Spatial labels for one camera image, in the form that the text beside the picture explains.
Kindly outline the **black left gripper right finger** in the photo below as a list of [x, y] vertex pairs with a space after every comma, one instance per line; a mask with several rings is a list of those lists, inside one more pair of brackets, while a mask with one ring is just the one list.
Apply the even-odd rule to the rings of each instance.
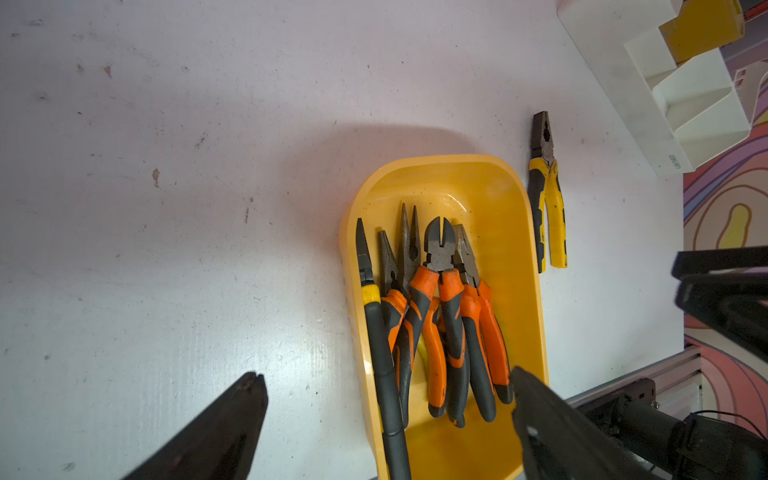
[[655, 477], [533, 374], [516, 366], [511, 383], [527, 479]]

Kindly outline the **yellow black long-nose pliers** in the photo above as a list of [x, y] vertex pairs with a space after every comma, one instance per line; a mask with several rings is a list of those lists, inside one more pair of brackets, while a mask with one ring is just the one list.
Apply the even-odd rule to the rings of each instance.
[[395, 379], [388, 332], [385, 330], [380, 291], [374, 280], [361, 218], [358, 218], [356, 223], [355, 243], [386, 464], [391, 479], [410, 479], [411, 469], [402, 424], [398, 383]]

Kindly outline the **yellow black combination pliers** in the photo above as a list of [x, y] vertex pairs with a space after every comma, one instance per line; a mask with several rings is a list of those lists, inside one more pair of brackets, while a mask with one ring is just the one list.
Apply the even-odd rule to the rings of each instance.
[[548, 222], [550, 263], [556, 268], [568, 266], [565, 203], [547, 111], [533, 116], [530, 149], [527, 194], [532, 212], [537, 268], [539, 273], [543, 273], [546, 271], [544, 216], [547, 216]]

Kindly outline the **orange black needle-nose pliers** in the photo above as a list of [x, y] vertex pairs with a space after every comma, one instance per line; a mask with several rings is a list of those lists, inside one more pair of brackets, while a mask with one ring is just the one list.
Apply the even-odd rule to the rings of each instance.
[[441, 417], [445, 412], [447, 367], [443, 342], [438, 328], [440, 300], [435, 296], [438, 274], [421, 264], [422, 248], [418, 212], [400, 212], [398, 281], [408, 301], [392, 351], [396, 381], [402, 410], [402, 424], [409, 425], [409, 399], [418, 345], [423, 342], [427, 356], [427, 398], [430, 415]]

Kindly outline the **orange black small pliers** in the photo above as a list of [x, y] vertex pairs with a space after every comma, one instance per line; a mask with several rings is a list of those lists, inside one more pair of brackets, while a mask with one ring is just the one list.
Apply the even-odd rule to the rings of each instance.
[[381, 304], [389, 350], [393, 351], [408, 301], [398, 281], [398, 265], [388, 236], [384, 230], [377, 233], [382, 274]]

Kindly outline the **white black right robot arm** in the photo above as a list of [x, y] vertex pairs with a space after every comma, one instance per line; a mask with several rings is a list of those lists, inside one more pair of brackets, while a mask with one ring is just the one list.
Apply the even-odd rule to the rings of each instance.
[[654, 479], [767, 476], [767, 249], [683, 251], [676, 305], [719, 344], [570, 399]]

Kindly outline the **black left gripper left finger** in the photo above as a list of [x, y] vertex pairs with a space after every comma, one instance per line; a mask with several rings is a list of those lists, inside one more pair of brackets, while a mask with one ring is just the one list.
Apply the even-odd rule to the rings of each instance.
[[126, 477], [246, 479], [267, 408], [264, 376], [247, 372]]

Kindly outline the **yellow plastic storage box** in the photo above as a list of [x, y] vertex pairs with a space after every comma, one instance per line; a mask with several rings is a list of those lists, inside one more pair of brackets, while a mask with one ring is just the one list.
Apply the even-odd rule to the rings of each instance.
[[510, 374], [548, 369], [518, 175], [487, 155], [389, 163], [359, 189], [339, 242], [378, 476], [520, 474]]

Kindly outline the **orange black diagonal cutters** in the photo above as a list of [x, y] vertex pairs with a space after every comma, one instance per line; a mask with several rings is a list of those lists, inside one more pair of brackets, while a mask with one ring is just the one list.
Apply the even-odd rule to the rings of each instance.
[[447, 399], [446, 413], [454, 426], [465, 426], [470, 361], [466, 335], [460, 315], [464, 291], [452, 256], [456, 250], [454, 227], [446, 217], [437, 216], [427, 225], [424, 239], [426, 260], [423, 266], [438, 274], [437, 291], [446, 335]]

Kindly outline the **orange black combination pliers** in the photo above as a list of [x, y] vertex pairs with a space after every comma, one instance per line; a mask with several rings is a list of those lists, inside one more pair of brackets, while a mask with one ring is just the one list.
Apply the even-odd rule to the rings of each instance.
[[470, 386], [480, 415], [490, 423], [496, 403], [514, 400], [506, 342], [492, 305], [492, 291], [480, 275], [463, 225], [454, 227], [456, 250], [452, 256], [463, 284], [460, 314], [470, 360]]

